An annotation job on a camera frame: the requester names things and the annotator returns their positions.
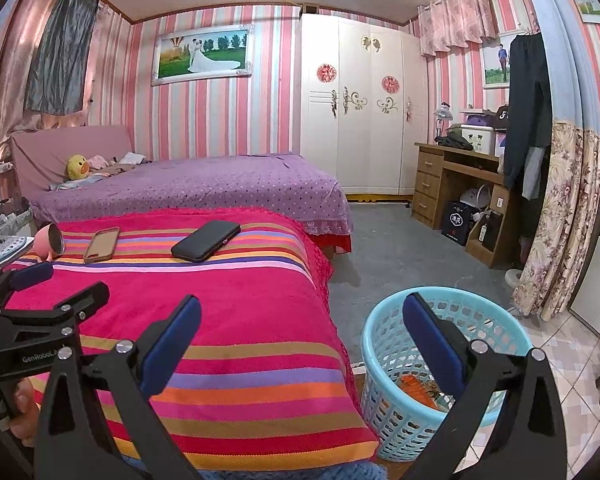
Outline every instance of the purple bedspread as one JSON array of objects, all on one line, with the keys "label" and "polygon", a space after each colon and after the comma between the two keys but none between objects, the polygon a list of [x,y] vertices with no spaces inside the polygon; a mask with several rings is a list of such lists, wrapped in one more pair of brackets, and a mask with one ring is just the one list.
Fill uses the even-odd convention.
[{"label": "purple bedspread", "polygon": [[86,220],[166,207],[265,207],[312,235],[349,235],[349,204],[338,181],[299,155],[165,160],[78,189],[27,197],[37,219]]}]

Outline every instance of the headboard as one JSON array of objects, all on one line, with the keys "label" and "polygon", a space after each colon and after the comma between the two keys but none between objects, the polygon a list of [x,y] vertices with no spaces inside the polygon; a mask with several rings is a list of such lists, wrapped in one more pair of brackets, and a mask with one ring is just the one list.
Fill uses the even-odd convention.
[{"label": "headboard", "polygon": [[64,182],[66,162],[72,155],[107,160],[131,151],[124,126],[78,126],[36,132],[15,132],[9,139],[18,186],[23,196]]}]

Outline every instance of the striped blanket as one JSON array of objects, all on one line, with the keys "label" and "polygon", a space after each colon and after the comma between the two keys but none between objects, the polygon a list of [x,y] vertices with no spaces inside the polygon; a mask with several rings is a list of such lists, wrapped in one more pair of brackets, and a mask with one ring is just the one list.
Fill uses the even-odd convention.
[{"label": "striped blanket", "polygon": [[[211,219],[242,231],[201,264],[171,247]],[[86,266],[93,234],[118,226],[114,257]],[[331,322],[331,267],[300,224],[266,210],[162,210],[61,224],[66,251],[49,281],[10,308],[51,306],[97,280],[109,304],[80,326],[86,353],[136,339],[186,294],[202,324],[167,388],[151,399],[199,469],[297,470],[371,457],[378,444],[359,414],[349,359]],[[33,254],[16,266],[36,261]],[[42,400],[43,376],[33,378]],[[122,453],[138,458],[111,394],[100,392]]]}]

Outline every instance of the pink cup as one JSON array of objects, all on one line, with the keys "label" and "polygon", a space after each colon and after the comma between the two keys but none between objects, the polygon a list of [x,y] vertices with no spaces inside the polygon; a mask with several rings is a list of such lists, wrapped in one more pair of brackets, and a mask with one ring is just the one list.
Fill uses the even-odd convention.
[{"label": "pink cup", "polygon": [[36,233],[33,238],[33,251],[41,262],[50,262],[64,253],[64,240],[56,224],[44,226]]}]

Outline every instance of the concrete floor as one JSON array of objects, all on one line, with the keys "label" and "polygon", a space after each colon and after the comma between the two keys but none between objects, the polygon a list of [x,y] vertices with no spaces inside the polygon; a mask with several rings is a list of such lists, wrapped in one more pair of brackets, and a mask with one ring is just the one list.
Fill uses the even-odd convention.
[{"label": "concrete floor", "polygon": [[489,269],[464,247],[411,218],[404,204],[351,204],[353,252],[333,257],[331,319],[349,351],[362,360],[360,335],[373,307],[394,292],[421,285],[454,286],[505,308],[512,289],[504,270]]}]

